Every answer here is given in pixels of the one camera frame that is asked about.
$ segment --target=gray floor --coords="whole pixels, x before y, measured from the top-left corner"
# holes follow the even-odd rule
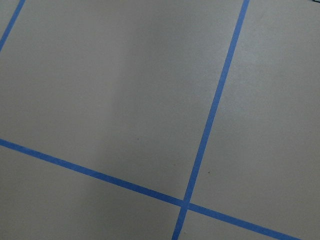
[[[0,138],[183,199],[242,0],[26,0]],[[18,1],[0,0],[0,35]],[[191,202],[320,239],[320,3],[251,0]],[[180,208],[0,148],[0,239],[169,240]],[[271,237],[188,211],[181,240]]]

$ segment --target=blue line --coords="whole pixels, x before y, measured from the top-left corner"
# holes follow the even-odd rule
[[[8,36],[9,36],[10,31],[13,28],[18,16],[19,16],[19,13],[20,13],[22,7],[25,4],[25,1],[26,0],[20,0],[19,1],[19,3],[16,6],[16,8],[14,10],[14,13],[13,13],[13,15],[12,15],[12,17],[11,17],[9,23],[8,23],[8,25],[6,26],[6,29],[5,29],[2,37],[1,37],[1,40],[0,40],[0,52],[1,52],[2,48],[4,47],[4,45],[5,45],[5,42],[6,42],[7,38],[8,38]]]
[[[200,145],[199,145],[199,148],[198,148],[198,152],[197,152],[196,157],[195,157],[195,161],[194,161],[194,165],[193,165],[192,172],[191,172],[191,175],[190,175],[190,179],[189,179],[189,182],[188,182],[188,186],[187,186],[186,191],[185,191],[185,195],[184,195],[184,198],[183,198],[183,205],[182,205],[182,207],[180,209],[180,212],[179,212],[179,215],[178,215],[178,219],[177,219],[176,224],[175,224],[175,228],[174,228],[173,235],[172,235],[172,240],[177,240],[178,239],[178,237],[180,235],[180,232],[181,232],[181,229],[183,227],[185,218],[186,218],[186,214],[187,214],[187,211],[188,211],[188,206],[190,204],[192,193],[193,193],[194,188],[195,188],[195,184],[196,184],[196,180],[197,180],[197,177],[198,177],[200,165],[201,165],[201,162],[202,162],[205,150],[206,150],[208,138],[209,138],[209,135],[210,135],[210,131],[211,131],[212,125],[214,123],[214,119],[215,119],[216,113],[217,113],[219,101],[220,101],[220,98],[221,98],[221,95],[222,95],[222,91],[224,89],[224,85],[225,85],[225,82],[226,82],[226,79],[227,79],[227,75],[228,75],[228,72],[229,72],[229,69],[230,69],[231,61],[232,61],[232,58],[233,58],[234,53],[235,53],[236,45],[237,45],[238,38],[239,38],[239,35],[240,35],[241,27],[242,27],[242,24],[244,22],[245,15],[246,15],[246,12],[247,12],[247,9],[248,9],[249,1],[250,0],[243,0],[243,3],[242,3],[242,7],[241,7],[241,10],[240,10],[240,13],[239,13],[239,17],[238,17],[238,20],[236,22],[235,29],[234,29],[234,32],[233,32],[233,36],[232,36],[232,39],[231,39],[231,43],[230,43],[230,46],[229,46],[229,50],[228,50],[228,53],[227,53],[226,58],[225,58],[225,62],[224,62],[224,65],[223,65],[221,76],[220,76],[218,85],[216,87],[216,91],[215,91],[215,94],[214,94],[214,98],[213,98],[213,101],[212,101],[210,112],[209,112],[208,118],[206,120],[206,124],[205,124],[204,130],[203,130],[203,134],[202,134],[201,142],[200,142]]]
[[[137,192],[137,193],[140,193],[140,194],[143,194],[143,195],[147,195],[149,197],[152,197],[152,198],[155,198],[155,199],[158,199],[158,200],[161,200],[161,201],[164,201],[164,202],[167,202],[167,203],[179,206],[179,207],[183,203],[183,201],[181,199],[175,198],[173,196],[169,196],[169,195],[166,195],[166,194],[163,194],[163,193],[148,189],[146,187],[139,186],[139,185],[136,185],[134,183],[131,183],[131,182],[128,182],[128,181],[124,181],[124,180],[121,180],[119,178],[103,174],[103,173],[95,171],[95,170],[91,170],[89,168],[86,168],[86,167],[83,167],[83,166],[80,166],[80,165],[77,165],[77,164],[74,164],[74,163],[71,163],[71,162],[56,158],[54,156],[50,156],[50,155],[44,154],[44,153],[39,152],[39,151],[32,150],[30,148],[15,144],[13,142],[9,142],[9,141],[3,140],[1,138],[0,138],[0,146],[3,146],[3,147],[6,147],[8,149],[12,149],[12,150],[18,151],[20,153],[35,157],[37,159],[41,159],[41,160],[44,160],[46,162],[49,162],[49,163],[52,163],[52,164],[55,164],[55,165],[59,165],[61,167],[73,170],[75,172],[78,172],[78,173],[81,173],[81,174],[84,174],[84,175],[88,175],[88,176],[96,178],[96,179],[100,179],[100,180],[105,181],[107,183],[111,183],[111,184],[117,185],[119,187],[122,187],[122,188],[125,188],[125,189],[129,189],[129,190],[132,190],[134,192]]]
[[[211,210],[211,209],[208,209],[208,208],[205,208],[203,206],[199,206],[199,205],[196,205],[193,203],[189,204],[189,210],[194,211],[199,214],[206,215],[208,217],[211,217],[211,218],[223,221],[223,222],[226,222],[228,224],[236,225],[240,228],[244,228],[244,229],[259,233],[259,234],[266,235],[266,236],[274,238],[274,239],[301,240],[299,238],[289,236],[289,235],[283,234],[281,232],[274,231],[274,230],[271,230],[271,229],[268,229],[263,226],[259,226],[259,225],[256,225],[256,224],[253,224],[253,223],[250,223],[247,221],[243,221],[243,220],[235,218],[233,216],[229,216],[229,215],[226,215],[226,214],[223,214],[223,213],[220,213],[220,212],[217,212],[217,211],[214,211],[214,210]]]

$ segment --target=blue tape strip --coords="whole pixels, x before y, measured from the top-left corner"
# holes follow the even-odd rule
[[[166,194],[163,194],[163,193],[148,189],[146,187],[139,186],[139,185],[136,185],[134,183],[131,183],[131,182],[128,182],[128,181],[124,181],[124,180],[118,179],[116,177],[103,174],[103,173],[98,172],[98,171],[91,170],[89,168],[86,168],[86,167],[83,167],[83,166],[80,166],[80,165],[77,165],[77,164],[74,164],[74,163],[71,163],[71,162],[56,158],[54,156],[50,156],[50,155],[44,154],[42,152],[38,152],[38,151],[32,150],[30,148],[27,148],[27,147],[24,147],[24,146],[21,146],[21,145],[18,145],[18,144],[15,144],[15,143],[3,140],[3,139],[0,139],[0,146],[3,146],[3,147],[6,147],[8,149],[12,149],[12,150],[18,151],[20,153],[35,157],[37,159],[44,160],[46,162],[49,162],[49,163],[52,163],[52,164],[55,164],[55,165],[59,165],[61,167],[73,170],[75,172],[78,172],[78,173],[81,173],[81,174],[84,174],[84,175],[88,175],[88,176],[96,178],[96,179],[100,179],[102,181],[117,185],[117,186],[125,188],[125,189],[130,189],[130,190],[132,190],[134,192],[137,192],[137,193],[140,193],[140,194],[143,194],[143,195],[147,195],[149,197],[152,197],[152,198],[155,198],[155,199],[158,199],[158,200],[161,200],[161,201],[164,201],[164,202],[167,202],[167,203],[179,206],[179,207],[183,203],[182,200],[180,200],[178,198],[175,198],[173,196],[169,196],[169,195],[166,195]]]
[[[266,235],[268,237],[274,238],[274,239],[279,239],[279,240],[301,240],[299,238],[293,237],[293,236],[289,236],[286,234],[283,234],[281,232],[278,231],[274,231],[268,228],[265,228],[263,226],[259,226],[247,221],[243,221],[241,219],[229,216],[229,215],[225,215],[223,213],[217,212],[217,211],[213,211],[211,209],[205,208],[203,206],[199,206],[193,203],[189,204],[189,210],[199,213],[199,214],[203,214],[206,215],[208,217],[226,222],[228,224],[232,224],[232,225],[236,225],[240,228],[244,228],[259,234],[263,234]]]
[[[8,25],[6,26],[6,29],[5,29],[3,35],[2,35],[2,37],[0,39],[0,52],[1,52],[2,48],[4,47],[4,45],[5,45],[5,42],[6,42],[7,38],[8,38],[8,36],[9,36],[10,31],[13,28],[18,16],[19,16],[19,13],[20,13],[22,7],[25,4],[25,1],[26,0],[20,0],[19,1],[19,3],[16,6],[16,8],[14,10],[14,13],[13,13],[13,15],[12,15],[12,17],[11,17],[9,23],[8,23]]]
[[[215,120],[215,116],[216,116],[216,113],[217,113],[219,101],[220,101],[220,98],[221,98],[221,95],[222,95],[222,91],[223,91],[224,86],[225,86],[225,82],[226,82],[227,75],[228,75],[228,72],[229,72],[229,69],[230,69],[232,58],[233,58],[234,53],[235,53],[236,45],[237,45],[237,42],[238,42],[238,38],[239,38],[239,35],[240,35],[242,24],[243,24],[244,19],[245,19],[245,15],[246,15],[246,12],[247,12],[247,9],[248,9],[249,2],[250,2],[250,0],[244,0],[243,3],[242,3],[242,7],[241,7],[241,10],[240,10],[240,13],[239,13],[239,17],[238,17],[238,20],[236,22],[235,29],[234,29],[234,32],[233,32],[233,36],[232,36],[232,39],[231,39],[231,43],[230,43],[230,46],[229,46],[229,50],[228,50],[228,53],[227,53],[225,61],[224,61],[224,65],[223,65],[223,69],[222,69],[222,72],[221,72],[221,76],[220,76],[220,79],[219,79],[219,82],[218,82],[218,85],[217,85],[217,88],[216,88],[216,91],[215,91],[215,94],[214,94],[214,98],[213,98],[213,102],[212,102],[212,105],[211,105],[211,108],[210,108],[210,112],[209,112],[208,118],[206,120],[206,124],[205,124],[204,130],[203,130],[203,134],[202,134],[201,142],[200,142],[200,145],[199,145],[199,148],[198,148],[198,152],[197,152],[196,157],[195,157],[195,161],[194,161],[194,165],[193,165],[192,172],[191,172],[191,175],[190,175],[190,179],[189,179],[189,182],[188,182],[188,186],[187,186],[186,191],[185,191],[185,195],[184,195],[184,198],[183,198],[183,202],[184,203],[183,203],[183,206],[180,209],[180,213],[179,213],[178,219],[177,219],[176,224],[175,224],[175,228],[174,228],[173,235],[172,235],[172,240],[177,240],[178,239],[178,237],[180,235],[180,232],[181,232],[181,229],[183,227],[185,218],[186,218],[186,214],[187,214],[187,211],[188,211],[188,205],[190,203],[191,196],[192,196],[192,193],[193,193],[194,188],[195,188],[195,184],[196,184],[196,180],[197,180],[197,177],[198,177],[200,165],[201,165],[201,162],[202,162],[205,150],[206,150],[206,146],[207,146],[207,142],[208,142],[208,139],[209,139],[210,131],[211,131],[212,125],[213,125],[214,120]]]
[[[84,174],[84,175],[88,175],[90,177],[105,181],[107,183],[111,183],[114,185],[117,185],[119,187],[125,188],[125,189],[129,189],[132,190],[134,192],[179,206],[179,207],[183,207],[186,203],[180,199],[177,199],[175,197],[145,188],[143,186],[139,186],[136,185],[134,183],[128,182],[128,181],[124,181],[121,179],[118,179],[116,177],[113,176],[109,176],[106,174],[103,174],[101,172],[97,172],[94,170],[91,170],[89,168],[80,166],[80,165],[76,165],[73,164],[71,162],[44,154],[42,152],[38,152],[35,150],[32,150],[30,148],[15,144],[13,142],[9,142],[6,140],[3,140],[0,138],[0,146],[3,146],[5,148],[20,152],[22,154],[26,154],[32,157],[35,157],[37,159],[41,159],[44,161],[47,161],[49,163],[55,164],[55,165],[59,165],[61,167],[76,171],[78,173]],[[250,230],[250,231],[254,231],[257,232],[259,234],[263,234],[263,235],[267,235],[269,237],[275,238],[275,239],[280,239],[280,240],[299,240],[298,238],[292,237],[292,236],[288,236],[286,234],[277,232],[277,231],[273,231],[271,229],[265,228],[263,226],[259,226],[259,225],[255,225],[253,223],[247,222],[247,221],[243,221],[241,219],[232,217],[232,216],[228,216],[225,215],[223,213],[193,204],[193,203],[189,203],[188,204],[188,209],[191,211],[194,211],[196,213],[202,214],[202,215],[206,215],[208,217],[220,220],[220,221],[224,221],[226,223],[232,224],[232,225],[236,225],[238,227]]]

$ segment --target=blue tape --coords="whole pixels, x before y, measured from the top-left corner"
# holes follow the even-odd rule
[[[243,24],[244,19],[245,19],[245,15],[246,15],[246,12],[247,12],[247,9],[248,9],[249,2],[250,2],[250,0],[244,0],[243,3],[242,3],[242,7],[241,7],[241,10],[240,10],[240,13],[239,13],[239,17],[238,17],[238,20],[236,22],[235,29],[234,29],[234,32],[233,32],[233,36],[232,36],[232,39],[231,39],[231,43],[230,43],[230,46],[229,46],[229,50],[228,50],[228,53],[227,53],[225,61],[224,61],[224,65],[223,65],[223,69],[222,69],[222,72],[221,72],[221,76],[220,76],[218,85],[216,87],[216,91],[215,91],[214,98],[213,98],[213,101],[212,101],[212,105],[211,105],[211,108],[210,108],[210,111],[209,111],[209,115],[208,115],[204,130],[203,130],[203,134],[202,134],[202,138],[201,138],[201,141],[200,141],[200,145],[199,145],[199,148],[198,148],[195,160],[194,160],[194,165],[193,165],[192,172],[191,172],[191,175],[190,175],[190,178],[189,178],[189,182],[188,182],[188,185],[187,185],[187,188],[186,188],[186,191],[185,191],[185,195],[184,195],[184,198],[183,198],[184,204],[180,209],[180,213],[179,213],[178,219],[177,219],[176,224],[175,224],[175,228],[174,228],[173,235],[172,235],[172,240],[177,240],[178,239],[178,237],[180,235],[180,232],[181,232],[181,229],[183,227],[185,218],[186,218],[186,214],[187,214],[187,211],[188,211],[188,206],[189,206],[189,203],[190,203],[190,200],[191,200],[192,193],[193,193],[194,188],[195,188],[195,184],[196,184],[196,180],[197,180],[197,177],[198,177],[200,165],[201,165],[201,162],[202,162],[205,150],[206,150],[206,146],[207,146],[207,142],[208,142],[208,139],[209,139],[210,131],[211,131],[212,125],[213,125],[214,120],[215,120],[215,116],[216,116],[216,113],[217,113],[217,109],[218,109],[218,105],[219,105],[220,98],[221,98],[221,95],[222,95],[222,91],[223,91],[224,86],[225,86],[225,82],[226,82],[227,75],[228,75],[228,72],[229,72],[229,69],[230,69],[232,58],[233,58],[234,53],[235,53],[236,45],[237,45],[237,42],[238,42],[238,38],[239,38],[239,35],[240,35],[242,24]]]
[[[143,195],[147,195],[149,197],[152,197],[152,198],[155,198],[155,199],[158,199],[158,200],[161,200],[161,201],[164,201],[164,202],[167,202],[167,203],[179,206],[179,207],[183,203],[182,200],[180,200],[178,198],[175,198],[173,196],[169,196],[169,195],[166,195],[166,194],[163,194],[163,193],[148,189],[146,187],[139,186],[139,185],[136,185],[134,183],[131,183],[131,182],[128,182],[128,181],[124,181],[124,180],[118,179],[116,177],[103,174],[103,173],[98,172],[98,171],[91,170],[89,168],[86,168],[86,167],[83,167],[83,166],[80,166],[80,165],[77,165],[77,164],[74,164],[74,163],[59,159],[59,158],[54,157],[54,156],[50,156],[50,155],[44,154],[44,153],[39,152],[39,151],[32,150],[30,148],[15,144],[13,142],[9,142],[9,141],[0,139],[0,146],[3,146],[3,147],[6,147],[8,149],[12,149],[12,150],[18,151],[20,153],[35,157],[37,159],[41,159],[41,160],[44,160],[46,162],[49,162],[49,163],[52,163],[52,164],[55,164],[55,165],[59,165],[61,167],[73,170],[75,172],[78,172],[78,173],[81,173],[81,174],[84,174],[84,175],[88,175],[88,176],[96,178],[96,179],[100,179],[100,180],[105,181],[107,183],[111,183],[111,184],[117,185],[119,187],[122,187],[122,188],[125,188],[125,189],[129,189],[129,190],[132,190],[134,192],[137,192],[137,193],[140,193],[140,194],[143,194]]]
[[[199,213],[199,214],[203,214],[206,215],[208,217],[226,222],[228,224],[232,224],[232,225],[236,225],[240,228],[244,228],[259,234],[263,234],[266,235],[268,237],[274,238],[274,239],[279,239],[279,240],[301,240],[299,238],[293,237],[293,236],[289,236],[286,234],[283,234],[281,232],[278,231],[274,231],[268,228],[265,228],[263,226],[259,226],[247,221],[243,221],[241,219],[229,216],[229,215],[225,215],[223,213],[205,208],[203,206],[198,206],[196,204],[190,203],[189,204],[189,210]]]
[[[2,37],[0,39],[0,52],[1,52],[2,48],[4,47],[4,45],[5,45],[5,42],[6,42],[7,38],[8,38],[8,36],[9,36],[10,31],[13,28],[18,16],[19,16],[19,13],[20,13],[22,7],[25,4],[25,1],[26,0],[20,0],[19,1],[19,3],[16,6],[16,8],[14,10],[14,13],[13,13],[13,15],[12,15],[12,17],[11,17],[9,23],[8,23],[8,25],[6,26],[6,29],[5,29],[3,35],[2,35]]]
[[[30,148],[18,145],[18,144],[13,143],[13,142],[9,142],[9,141],[3,140],[1,138],[0,138],[0,146],[3,146],[5,148],[11,149],[11,150],[14,150],[14,151],[17,151],[17,152],[20,152],[22,154],[26,154],[26,155],[35,157],[37,159],[44,160],[46,162],[49,162],[49,163],[52,163],[52,164],[55,164],[55,165],[59,165],[61,167],[70,169],[72,171],[75,171],[75,172],[78,172],[78,173],[81,173],[81,174],[84,174],[84,175],[87,175],[87,176],[90,176],[90,177],[93,177],[93,178],[96,178],[96,179],[99,179],[99,180],[102,180],[102,181],[105,181],[107,183],[111,183],[111,184],[117,185],[119,187],[122,187],[122,188],[125,188],[125,189],[129,189],[129,190],[132,190],[134,192],[137,192],[137,193],[140,193],[140,194],[143,194],[143,195],[146,195],[146,196],[149,196],[149,197],[152,197],[152,198],[155,198],[155,199],[158,199],[158,200],[161,200],[161,201],[164,201],[164,202],[179,206],[179,207],[181,207],[181,209],[185,209],[186,206],[187,206],[187,210],[189,209],[189,210],[191,210],[193,212],[196,212],[196,213],[199,213],[199,214],[202,214],[202,215],[206,215],[208,217],[211,217],[211,218],[214,218],[214,219],[217,219],[217,220],[220,220],[220,221],[224,221],[226,223],[229,223],[229,224],[232,224],[232,225],[236,225],[238,227],[241,227],[241,228],[244,228],[244,229],[247,229],[247,230],[250,230],[250,231],[254,231],[254,232],[259,233],[259,234],[267,235],[269,237],[272,237],[272,238],[275,238],[275,239],[280,239],[280,240],[299,240],[298,238],[295,238],[295,237],[292,237],[292,236],[288,236],[286,234],[283,234],[283,233],[280,233],[280,232],[277,232],[277,231],[273,231],[271,229],[268,229],[268,228],[265,228],[265,227],[262,227],[262,226],[259,226],[259,225],[255,225],[253,223],[250,223],[250,222],[247,222],[247,221],[243,221],[241,219],[238,219],[238,218],[235,218],[235,217],[232,217],[232,216],[228,216],[228,215],[225,215],[223,213],[220,213],[220,212],[217,212],[217,211],[214,211],[214,210],[202,207],[202,206],[198,206],[198,205],[193,204],[193,203],[186,203],[185,201],[182,201],[182,200],[180,200],[178,198],[175,198],[175,197],[172,197],[172,196],[169,196],[169,195],[166,195],[166,194],[163,194],[163,193],[148,189],[148,188],[143,187],[143,186],[136,185],[136,184],[128,182],[128,181],[124,181],[124,180],[118,179],[118,178],[113,177],[113,176],[109,176],[109,175],[103,174],[103,173],[98,172],[98,171],[91,170],[89,168],[86,168],[86,167],[83,167],[83,166],[80,166],[80,165],[77,165],[77,164],[74,164],[74,163],[59,159],[57,157],[53,157],[53,156],[44,154],[44,153],[39,152],[39,151],[32,150]]]

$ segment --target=floor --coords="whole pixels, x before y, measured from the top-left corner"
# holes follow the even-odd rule
[[[0,0],[0,239],[320,239],[319,15]]]

